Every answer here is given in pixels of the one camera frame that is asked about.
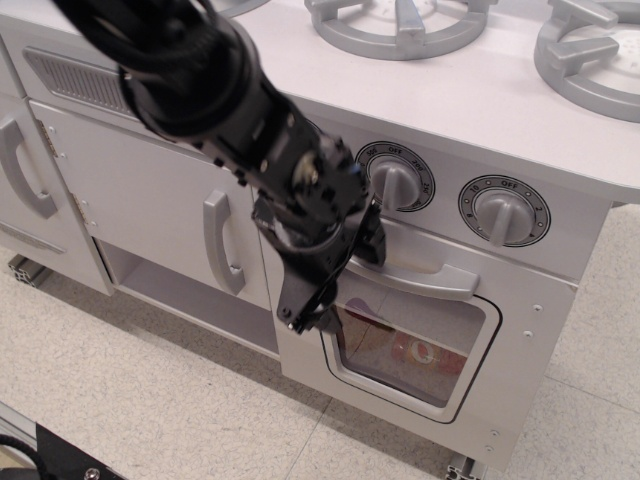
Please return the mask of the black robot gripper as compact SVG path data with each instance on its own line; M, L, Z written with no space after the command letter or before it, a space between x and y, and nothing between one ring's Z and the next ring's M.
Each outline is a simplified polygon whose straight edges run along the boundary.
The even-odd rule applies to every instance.
M380 210L350 149L281 95L243 105L194 145L258 192L251 218L284 267L277 317L297 333L338 334L347 263L386 261Z

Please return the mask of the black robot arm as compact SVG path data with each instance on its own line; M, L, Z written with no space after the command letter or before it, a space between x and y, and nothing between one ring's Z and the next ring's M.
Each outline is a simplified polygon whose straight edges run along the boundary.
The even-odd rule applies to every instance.
M279 254L278 318L336 333L349 260L386 259L369 180L349 147L311 125L261 68L239 24L207 1L62 1L59 10L119 69L130 110L257 190L256 226Z

